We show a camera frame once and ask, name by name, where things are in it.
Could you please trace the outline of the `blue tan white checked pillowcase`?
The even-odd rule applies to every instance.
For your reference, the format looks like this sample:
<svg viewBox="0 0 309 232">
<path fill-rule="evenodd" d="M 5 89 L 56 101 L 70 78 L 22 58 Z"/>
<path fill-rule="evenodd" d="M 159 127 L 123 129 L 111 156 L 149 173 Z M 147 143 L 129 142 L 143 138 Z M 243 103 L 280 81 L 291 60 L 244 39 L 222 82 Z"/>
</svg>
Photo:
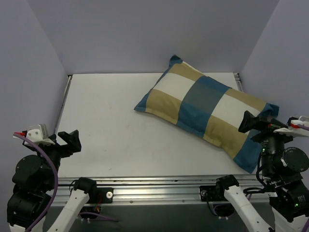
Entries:
<svg viewBox="0 0 309 232">
<path fill-rule="evenodd" d="M 134 110 L 158 116 L 222 148 L 248 173 L 257 166 L 261 146 L 251 140 L 257 130 L 238 131 L 245 111 L 254 116 L 279 114 L 277 105 L 226 86 L 177 55 Z"/>
</svg>

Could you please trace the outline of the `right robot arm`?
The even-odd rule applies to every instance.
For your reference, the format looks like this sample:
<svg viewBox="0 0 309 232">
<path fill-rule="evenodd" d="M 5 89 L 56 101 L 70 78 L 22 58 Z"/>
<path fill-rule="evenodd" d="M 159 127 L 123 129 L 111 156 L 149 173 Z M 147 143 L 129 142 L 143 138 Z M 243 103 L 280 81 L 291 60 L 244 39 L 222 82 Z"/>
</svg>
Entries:
<svg viewBox="0 0 309 232">
<path fill-rule="evenodd" d="M 259 133 L 251 138 L 261 146 L 256 179 L 261 188 L 241 189 L 233 175 L 217 179 L 214 193 L 226 199 L 250 232 L 305 232 L 309 227 L 309 190 L 301 173 L 308 170 L 309 158 L 297 147 L 285 147 L 295 137 L 308 137 L 306 116 L 289 118 L 287 124 L 245 111 L 238 131 Z M 267 194 L 275 219 L 272 228 L 255 210 L 248 195 Z"/>
</svg>

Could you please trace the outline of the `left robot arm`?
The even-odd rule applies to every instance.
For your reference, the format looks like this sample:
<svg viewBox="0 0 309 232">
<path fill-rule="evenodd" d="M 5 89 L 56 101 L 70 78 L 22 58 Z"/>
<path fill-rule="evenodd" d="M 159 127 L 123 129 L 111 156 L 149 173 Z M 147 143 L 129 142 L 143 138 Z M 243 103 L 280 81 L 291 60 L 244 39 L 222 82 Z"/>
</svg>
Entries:
<svg viewBox="0 0 309 232">
<path fill-rule="evenodd" d="M 62 158 L 81 151 L 79 132 L 45 135 L 41 129 L 15 132 L 14 138 L 35 152 L 22 158 L 12 177 L 13 195 L 7 203 L 7 222 L 12 232 L 41 232 L 45 216 L 58 190 L 58 170 Z M 80 177 L 73 182 L 70 198 L 50 227 L 51 232 L 67 232 L 86 203 L 98 197 L 97 183 Z"/>
</svg>

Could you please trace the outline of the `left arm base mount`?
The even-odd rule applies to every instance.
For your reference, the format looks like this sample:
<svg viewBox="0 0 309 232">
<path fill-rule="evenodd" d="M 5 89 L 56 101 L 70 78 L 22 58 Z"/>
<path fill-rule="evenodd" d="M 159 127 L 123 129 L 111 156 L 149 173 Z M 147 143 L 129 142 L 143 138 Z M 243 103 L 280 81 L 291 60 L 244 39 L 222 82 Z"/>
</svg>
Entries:
<svg viewBox="0 0 309 232">
<path fill-rule="evenodd" d="M 113 188 L 104 187 L 97 188 L 97 192 L 95 194 L 95 203 L 97 204 L 109 204 L 113 202 Z"/>
</svg>

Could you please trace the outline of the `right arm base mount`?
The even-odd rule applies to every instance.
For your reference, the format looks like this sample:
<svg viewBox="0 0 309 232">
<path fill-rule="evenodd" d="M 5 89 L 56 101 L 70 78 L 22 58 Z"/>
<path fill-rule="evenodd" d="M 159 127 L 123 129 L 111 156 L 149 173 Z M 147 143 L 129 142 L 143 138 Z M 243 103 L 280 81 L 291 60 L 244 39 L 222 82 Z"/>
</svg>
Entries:
<svg viewBox="0 0 309 232">
<path fill-rule="evenodd" d="M 201 199 L 202 202 L 206 202 L 207 199 L 208 199 L 209 202 L 220 200 L 220 196 L 217 195 L 215 185 L 200 186 L 199 192 L 200 192 L 200 199 Z"/>
</svg>

